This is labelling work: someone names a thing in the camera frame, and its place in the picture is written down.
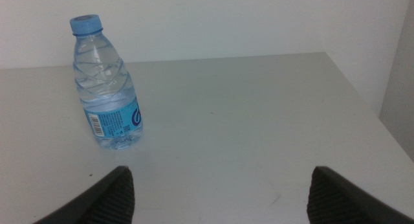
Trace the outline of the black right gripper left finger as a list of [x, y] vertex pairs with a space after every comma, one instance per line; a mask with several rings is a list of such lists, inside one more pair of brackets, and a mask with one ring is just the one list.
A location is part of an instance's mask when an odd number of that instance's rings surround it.
[[133, 175], [128, 167], [118, 166], [78, 197], [36, 223], [130, 224], [134, 210]]

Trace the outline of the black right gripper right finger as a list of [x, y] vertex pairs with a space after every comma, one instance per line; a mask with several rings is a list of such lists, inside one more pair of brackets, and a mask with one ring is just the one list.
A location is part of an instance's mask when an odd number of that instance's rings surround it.
[[307, 203], [311, 224], [413, 224], [413, 218], [368, 194], [327, 166], [312, 172]]

